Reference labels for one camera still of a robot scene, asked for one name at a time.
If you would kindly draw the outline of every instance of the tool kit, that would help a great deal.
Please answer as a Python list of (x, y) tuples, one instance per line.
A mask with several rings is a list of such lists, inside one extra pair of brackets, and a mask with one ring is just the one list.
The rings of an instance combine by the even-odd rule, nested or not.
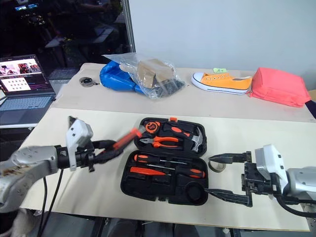
[(126, 162), (121, 190), (146, 200), (202, 205), (207, 201), (206, 135), (201, 124), (176, 118), (145, 118), (138, 150)]

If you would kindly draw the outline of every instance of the pliers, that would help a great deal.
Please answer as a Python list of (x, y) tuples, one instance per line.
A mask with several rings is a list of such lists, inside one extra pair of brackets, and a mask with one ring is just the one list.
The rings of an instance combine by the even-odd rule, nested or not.
[(154, 138), (143, 138), (140, 139), (143, 143), (151, 143), (154, 148), (163, 147), (172, 150), (181, 150), (179, 146), (165, 145), (161, 142), (179, 142), (180, 140), (176, 137), (154, 137)]

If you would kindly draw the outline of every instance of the sneaker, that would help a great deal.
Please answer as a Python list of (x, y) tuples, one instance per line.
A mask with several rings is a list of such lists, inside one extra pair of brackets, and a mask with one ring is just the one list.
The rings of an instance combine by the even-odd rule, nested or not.
[(191, 80), (202, 90), (243, 95), (250, 88), (252, 77), (234, 78), (229, 73), (194, 73)]

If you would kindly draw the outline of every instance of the pink bag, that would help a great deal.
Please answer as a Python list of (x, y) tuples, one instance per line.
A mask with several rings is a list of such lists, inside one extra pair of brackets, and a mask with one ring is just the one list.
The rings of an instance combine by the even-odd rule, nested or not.
[(294, 107), (311, 100), (301, 77), (271, 68), (258, 68), (252, 79), (252, 96)]

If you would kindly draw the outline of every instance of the screwdriver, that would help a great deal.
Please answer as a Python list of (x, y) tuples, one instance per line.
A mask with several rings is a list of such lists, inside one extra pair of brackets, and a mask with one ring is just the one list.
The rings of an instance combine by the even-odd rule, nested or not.
[(147, 164), (147, 165), (152, 166), (152, 167), (157, 167), (157, 168), (163, 168), (163, 169), (172, 169), (172, 170), (175, 170), (176, 174), (184, 174), (191, 178), (196, 178), (196, 179), (205, 178), (205, 172), (199, 169), (189, 169), (189, 168), (182, 168), (182, 167), (169, 168), (169, 167), (154, 165), (154, 164)]
[(135, 166), (130, 168), (130, 172), (138, 173), (138, 174), (145, 174), (145, 175), (171, 175), (171, 174), (163, 173), (163, 172), (158, 171), (158, 170), (135, 167)]
[(136, 162), (142, 162), (142, 163), (159, 163), (160, 161), (162, 161), (162, 162), (171, 162), (171, 163), (177, 163), (177, 164), (187, 164), (184, 162), (164, 160), (164, 159), (160, 159), (159, 157), (150, 157), (146, 155), (135, 155), (134, 160)]

